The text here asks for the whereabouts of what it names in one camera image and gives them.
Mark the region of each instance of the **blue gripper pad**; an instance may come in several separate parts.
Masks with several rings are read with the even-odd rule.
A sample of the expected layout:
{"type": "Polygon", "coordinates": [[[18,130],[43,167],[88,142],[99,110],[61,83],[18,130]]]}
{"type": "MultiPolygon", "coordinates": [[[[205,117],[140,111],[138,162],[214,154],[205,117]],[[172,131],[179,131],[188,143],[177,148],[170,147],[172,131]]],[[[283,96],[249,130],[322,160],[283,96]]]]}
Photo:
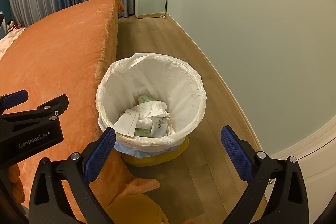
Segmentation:
{"type": "Polygon", "coordinates": [[[220,138],[240,179],[250,184],[253,180],[253,165],[239,142],[227,127],[222,128],[220,138]]]}
{"type": "Polygon", "coordinates": [[[116,133],[113,128],[109,128],[96,149],[90,155],[84,166],[84,181],[89,184],[98,178],[108,156],[116,143],[116,133]]]}
{"type": "Polygon", "coordinates": [[[27,90],[21,90],[10,95],[7,95],[1,105],[4,109],[11,109],[17,105],[20,105],[28,100],[27,90]]]}

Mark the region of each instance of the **trash can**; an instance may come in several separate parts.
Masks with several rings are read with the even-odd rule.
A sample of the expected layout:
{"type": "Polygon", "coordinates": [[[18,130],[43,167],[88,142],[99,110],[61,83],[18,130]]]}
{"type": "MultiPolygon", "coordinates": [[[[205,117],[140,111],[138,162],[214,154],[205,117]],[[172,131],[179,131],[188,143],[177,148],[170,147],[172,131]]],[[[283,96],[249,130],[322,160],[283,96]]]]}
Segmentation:
{"type": "Polygon", "coordinates": [[[137,105],[140,95],[167,104],[175,133],[161,138],[116,133],[115,149],[124,154],[141,159],[176,150],[204,117],[206,93],[200,75],[188,63],[167,55],[136,53],[114,62],[98,87],[101,130],[113,128],[121,113],[137,105]]]}

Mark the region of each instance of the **blue wall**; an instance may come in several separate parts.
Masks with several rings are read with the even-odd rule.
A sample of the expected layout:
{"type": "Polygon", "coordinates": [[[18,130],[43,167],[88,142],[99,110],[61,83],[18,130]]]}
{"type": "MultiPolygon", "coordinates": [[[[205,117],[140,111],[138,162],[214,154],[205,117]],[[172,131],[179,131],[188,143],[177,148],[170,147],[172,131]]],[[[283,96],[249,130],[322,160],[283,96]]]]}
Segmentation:
{"type": "Polygon", "coordinates": [[[3,12],[6,23],[13,20],[9,0],[0,0],[0,11],[3,12]]]}

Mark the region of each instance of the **bed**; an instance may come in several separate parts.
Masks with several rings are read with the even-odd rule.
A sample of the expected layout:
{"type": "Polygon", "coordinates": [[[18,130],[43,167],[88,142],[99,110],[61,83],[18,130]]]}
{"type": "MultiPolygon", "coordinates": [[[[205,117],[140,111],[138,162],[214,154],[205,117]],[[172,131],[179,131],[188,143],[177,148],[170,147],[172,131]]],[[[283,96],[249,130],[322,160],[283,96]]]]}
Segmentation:
{"type": "MultiPolygon", "coordinates": [[[[43,157],[63,160],[102,134],[95,106],[97,87],[116,60],[120,0],[90,0],[49,15],[26,28],[0,60],[0,94],[26,89],[28,102],[11,112],[36,109],[61,94],[69,98],[60,116],[64,141],[19,163],[26,201],[38,162],[43,157]]],[[[113,150],[98,179],[90,188],[103,208],[127,194],[143,193],[159,186],[152,179],[135,178],[113,150]]],[[[75,216],[83,216],[64,184],[75,216]]]]}

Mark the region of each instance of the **silver screw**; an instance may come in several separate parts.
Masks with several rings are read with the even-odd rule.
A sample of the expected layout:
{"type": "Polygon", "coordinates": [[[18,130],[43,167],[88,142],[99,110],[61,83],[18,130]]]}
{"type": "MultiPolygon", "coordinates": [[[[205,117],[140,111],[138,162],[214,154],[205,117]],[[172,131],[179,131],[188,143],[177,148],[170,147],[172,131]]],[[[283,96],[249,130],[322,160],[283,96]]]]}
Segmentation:
{"type": "Polygon", "coordinates": [[[296,157],[294,157],[294,156],[290,156],[290,157],[289,157],[289,160],[290,160],[292,163],[296,163],[296,162],[297,162],[297,159],[296,159],[296,157]]]}
{"type": "Polygon", "coordinates": [[[264,158],[266,158],[266,153],[260,151],[260,152],[257,153],[257,156],[258,156],[260,159],[264,159],[264,158]]]}
{"type": "Polygon", "coordinates": [[[72,159],[72,160],[78,160],[78,159],[79,159],[79,156],[80,156],[79,153],[73,153],[73,154],[71,155],[71,159],[72,159]]]}
{"type": "Polygon", "coordinates": [[[46,164],[48,162],[48,158],[42,158],[40,162],[42,164],[46,164]]]}

